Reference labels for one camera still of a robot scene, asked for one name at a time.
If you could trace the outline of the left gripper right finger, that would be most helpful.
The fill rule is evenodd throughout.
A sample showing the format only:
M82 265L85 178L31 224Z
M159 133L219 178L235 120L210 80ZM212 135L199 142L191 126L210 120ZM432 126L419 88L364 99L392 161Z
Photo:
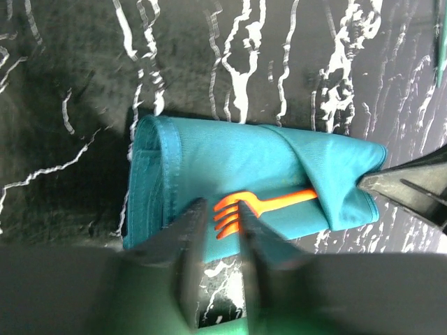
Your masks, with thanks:
M250 334L445 334L446 256L305 252L239 205Z

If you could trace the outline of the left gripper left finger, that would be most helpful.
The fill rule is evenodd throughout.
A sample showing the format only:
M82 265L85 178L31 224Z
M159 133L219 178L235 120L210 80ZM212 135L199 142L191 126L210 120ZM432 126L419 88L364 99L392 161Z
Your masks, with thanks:
M1 248L2 334L194 334L207 201L125 251Z

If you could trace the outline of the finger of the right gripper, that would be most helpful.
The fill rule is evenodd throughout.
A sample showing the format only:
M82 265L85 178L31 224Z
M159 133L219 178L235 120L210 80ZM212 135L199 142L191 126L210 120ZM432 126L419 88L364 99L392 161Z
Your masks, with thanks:
M388 199L446 233L446 146L407 163L364 175L358 188Z

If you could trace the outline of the orange plastic fork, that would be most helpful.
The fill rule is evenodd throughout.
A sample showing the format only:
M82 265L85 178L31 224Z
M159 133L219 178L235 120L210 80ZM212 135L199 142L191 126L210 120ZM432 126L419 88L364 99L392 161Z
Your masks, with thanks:
M317 197L317 193L312 188L266 200L260 200L254 193L249 191L231 193L220 199L213 207L214 230L218 232L216 238L217 240L222 240L229 235L239 232L239 202L244 202L255 214L255 217L260 218L266 212L283 209L300 202L316 199Z

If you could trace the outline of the teal plastic spoon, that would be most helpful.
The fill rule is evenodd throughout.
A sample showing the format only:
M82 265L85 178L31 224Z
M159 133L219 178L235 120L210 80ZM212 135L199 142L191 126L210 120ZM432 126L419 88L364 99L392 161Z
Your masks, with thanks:
M441 87L446 71L446 1L435 1L435 37L437 38L436 86Z

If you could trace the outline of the teal satin napkin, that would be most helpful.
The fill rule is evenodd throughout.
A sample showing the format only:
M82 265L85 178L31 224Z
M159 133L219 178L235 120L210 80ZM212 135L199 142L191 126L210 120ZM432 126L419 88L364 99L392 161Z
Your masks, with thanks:
M287 239L376 222L358 180L381 169L386 148L343 135L148 115L135 132L124 247L144 242L196 198L214 206L251 191L270 199L306 188L317 198L262 215Z

